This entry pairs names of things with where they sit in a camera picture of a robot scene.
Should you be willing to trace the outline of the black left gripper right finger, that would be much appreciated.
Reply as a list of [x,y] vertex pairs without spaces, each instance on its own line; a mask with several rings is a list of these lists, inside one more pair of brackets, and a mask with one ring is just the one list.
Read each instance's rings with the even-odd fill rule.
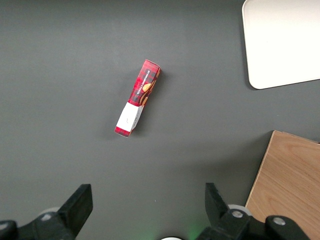
[[231,208],[214,183],[205,184],[205,211],[210,222],[198,240],[308,240],[292,219],[270,215],[264,222],[240,207]]

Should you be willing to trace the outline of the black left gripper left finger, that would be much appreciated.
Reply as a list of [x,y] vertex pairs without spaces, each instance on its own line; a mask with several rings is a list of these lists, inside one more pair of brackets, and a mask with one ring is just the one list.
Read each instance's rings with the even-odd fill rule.
[[75,240],[93,210],[92,186],[82,184],[58,208],[44,210],[34,220],[18,226],[14,220],[0,222],[2,240]]

